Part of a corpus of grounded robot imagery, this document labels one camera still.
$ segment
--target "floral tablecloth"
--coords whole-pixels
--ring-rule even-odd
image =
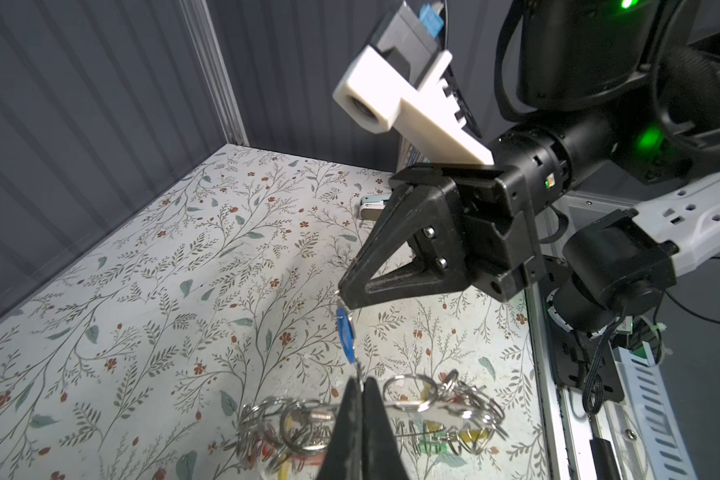
[[[387,178],[233,145],[182,178],[0,324],[0,478],[261,475],[223,448],[240,405],[340,400],[354,369],[329,306],[372,228],[360,197]],[[412,478],[547,477],[522,296],[470,289],[357,317],[365,373],[458,368],[506,408],[509,439],[480,457],[404,442]]]

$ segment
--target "green light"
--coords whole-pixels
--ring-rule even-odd
[[[635,150],[641,154],[650,154],[661,146],[662,140],[664,140],[664,136],[661,130],[657,126],[651,125],[637,138]]]

